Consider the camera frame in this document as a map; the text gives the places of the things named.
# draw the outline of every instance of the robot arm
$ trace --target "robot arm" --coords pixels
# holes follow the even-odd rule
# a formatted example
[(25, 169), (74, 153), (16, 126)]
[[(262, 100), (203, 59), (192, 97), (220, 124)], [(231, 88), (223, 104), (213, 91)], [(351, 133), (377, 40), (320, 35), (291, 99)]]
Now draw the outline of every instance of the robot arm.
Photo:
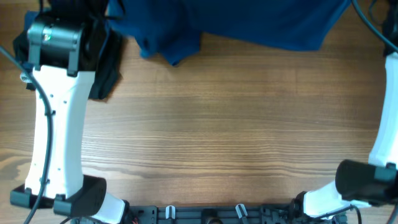
[[(364, 208), (370, 207), (371, 205), (397, 202), (396, 198), (394, 198), (396, 197), (395, 192), (389, 193), (389, 191), (394, 189), (397, 191), (395, 183), (395, 179), (397, 178), (395, 165), (398, 163), (397, 53), (390, 54), (386, 57), (386, 75), (386, 95), (381, 123), (376, 142), (369, 155), (369, 165), (343, 162), (336, 173), (337, 183), (333, 181), (318, 190), (308, 192), (304, 195), (303, 212), (308, 216), (319, 217), (351, 205)], [(366, 180), (366, 178), (371, 180), (369, 182), (362, 182), (358, 180), (358, 175), (363, 180)], [(350, 179), (359, 182), (360, 185), (352, 184), (352, 182), (349, 181)], [(385, 192), (382, 193), (384, 194), (384, 198), (380, 195), (376, 195), (379, 193), (377, 192), (378, 190)], [(348, 197), (353, 200), (343, 200), (344, 195), (342, 194), (349, 195)]]
[[(95, 79), (95, 72), (78, 72), (76, 77), (71, 77), (65, 68), (43, 65), (40, 71), (34, 70), (33, 75), (46, 92), (51, 108), (55, 111), (49, 183), (45, 188), (44, 197), (54, 199), (54, 211), (60, 215), (87, 216), (91, 212), (95, 220), (110, 224), (120, 223), (126, 204), (109, 193), (104, 197), (101, 196), (103, 201), (101, 199), (98, 202), (92, 201), (92, 204), (85, 202), (88, 203), (89, 209), (78, 208), (73, 203), (70, 204), (70, 211), (57, 206), (78, 195), (83, 188), (81, 140), (86, 102)], [(25, 189), (30, 189), (32, 195), (39, 193), (46, 143), (47, 118), (44, 115), (42, 100), (36, 93), (34, 151), (29, 174), (25, 180)]]
[(398, 164), (398, 54), (386, 58), (386, 95), (380, 128), (369, 155), (369, 164)]

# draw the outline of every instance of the cable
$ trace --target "cable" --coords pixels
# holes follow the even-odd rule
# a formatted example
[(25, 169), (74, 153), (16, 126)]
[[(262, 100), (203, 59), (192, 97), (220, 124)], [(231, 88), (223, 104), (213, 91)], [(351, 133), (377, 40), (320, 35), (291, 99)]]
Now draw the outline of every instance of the cable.
[(391, 212), (390, 218), (387, 221), (387, 224), (393, 224), (394, 220), (396, 219), (398, 215), (398, 203), (394, 206), (393, 211)]
[(62, 222), (60, 222), (60, 224), (65, 224), (65, 223), (67, 223), (69, 220), (70, 220), (70, 218), (66, 218), (66, 219), (64, 219)]
[(29, 72), (27, 72), (20, 63), (15, 60), (15, 58), (3, 47), (0, 46), (0, 52), (6, 56), (16, 67), (18, 67), (23, 73), (26, 74), (26, 76), (30, 79), (32, 82), (33, 86), (35, 86), (36, 90), (39, 92), (39, 96), (41, 96), (41, 99), (43, 100), (44, 104), (44, 111), (45, 111), (45, 116), (47, 117), (47, 148), (45, 152), (45, 159), (44, 159), (44, 166), (43, 166), (43, 174), (42, 177), (40, 178), (40, 190), (39, 194), (37, 195), (36, 202), (34, 203), (32, 210), (30, 211), (29, 215), (27, 216), (24, 224), (28, 224), (31, 219), (33, 218), (36, 210), (39, 208), (40, 201), (43, 197), (45, 186), (47, 185), (47, 177), (49, 175), (49, 165), (50, 165), (50, 154), (51, 154), (51, 148), (52, 148), (52, 110), (50, 107), (50, 102), (49, 99), (47, 98), (47, 95), (45, 94), (42, 86), (38, 83), (38, 81), (31, 75)]
[(371, 18), (371, 20), (372, 20), (373, 23), (375, 23), (375, 24), (378, 25), (378, 26), (381, 26), (382, 23), (379, 22), (379, 21), (373, 16), (373, 6), (375, 5), (376, 2), (377, 2), (377, 0), (372, 0), (371, 4), (370, 4), (370, 6), (369, 6), (369, 9), (368, 9), (368, 14), (369, 14), (369, 17)]
[(39, 0), (39, 12), (43, 12), (43, 0)]
[(362, 224), (362, 215), (361, 215), (361, 211), (359, 211), (359, 208), (355, 205), (352, 205), (352, 207), (355, 209), (356, 212), (356, 216), (358, 218), (358, 224)]
[(351, 0), (353, 3), (354, 9), (356, 13), (359, 15), (359, 17), (362, 19), (362, 21), (365, 23), (365, 25), (373, 32), (374, 35), (376, 35), (378, 38), (380, 38), (387, 46), (389, 46), (392, 50), (395, 52), (398, 52), (398, 47), (395, 46), (390, 40), (388, 40), (386, 37), (384, 37), (366, 18), (366, 16), (363, 14), (360, 6), (358, 5), (357, 0)]
[(359, 208), (355, 205), (350, 205), (349, 207), (343, 208), (341, 210), (337, 210), (335, 212), (331, 212), (331, 213), (326, 213), (324, 215), (321, 215), (319, 217), (313, 218), (313, 220), (321, 220), (322, 218), (328, 218), (330, 216), (334, 216), (334, 215), (338, 215), (342, 212), (348, 211), (348, 210), (352, 210), (355, 209), (356, 215), (358, 217), (358, 224), (362, 224), (362, 215), (361, 212), (359, 211)]

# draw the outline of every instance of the black cloth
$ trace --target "black cloth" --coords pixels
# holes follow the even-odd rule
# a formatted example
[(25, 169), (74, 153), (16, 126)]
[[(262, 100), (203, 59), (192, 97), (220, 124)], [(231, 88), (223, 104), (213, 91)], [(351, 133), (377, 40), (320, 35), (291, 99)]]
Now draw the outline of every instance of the black cloth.
[[(29, 54), (27, 29), (33, 23), (36, 15), (37, 12), (28, 11), (26, 13), (24, 31), (22, 31), (22, 33), (19, 34), (19, 36), (12, 42), (16, 59), (22, 63), (28, 72), (32, 72), (32, 66), (27, 63)], [(106, 98), (120, 77), (118, 67), (121, 58), (120, 51), (123, 37), (120, 33), (113, 30), (109, 30), (108, 32), (109, 37), (98, 62), (94, 84), (91, 87), (90, 95), (88, 97), (89, 99), (102, 100)], [(31, 83), (28, 83), (26, 88), (28, 90), (35, 90)]]

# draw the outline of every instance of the blue towel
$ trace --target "blue towel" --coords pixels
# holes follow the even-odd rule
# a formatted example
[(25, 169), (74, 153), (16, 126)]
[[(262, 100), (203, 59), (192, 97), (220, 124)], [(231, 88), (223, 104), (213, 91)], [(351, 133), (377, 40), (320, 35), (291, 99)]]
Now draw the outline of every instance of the blue towel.
[(349, 0), (110, 0), (111, 27), (134, 36), (146, 58), (171, 65), (200, 49), (200, 33), (287, 50), (318, 50)]

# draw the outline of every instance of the wood grain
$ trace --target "wood grain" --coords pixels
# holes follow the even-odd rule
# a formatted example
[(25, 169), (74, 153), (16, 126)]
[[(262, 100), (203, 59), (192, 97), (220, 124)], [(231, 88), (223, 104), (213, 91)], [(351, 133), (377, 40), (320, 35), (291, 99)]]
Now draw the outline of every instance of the wood grain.
[[(36, 8), (34, 0), (0, 2), (5, 48)], [(205, 34), (201, 52), (173, 68), (160, 56), (140, 58), (129, 39), (111, 96), (88, 102), (84, 171), (133, 205), (288, 202), (332, 181), (341, 160), (367, 161), (384, 98), (382, 50), (352, 8), (317, 52)], [(34, 96), (19, 74), (2, 58), (0, 223), (22, 223), (28, 212), (9, 204), (34, 138)], [(390, 211), (363, 210), (364, 222), (384, 223)], [(42, 210), (33, 222), (61, 219)]]

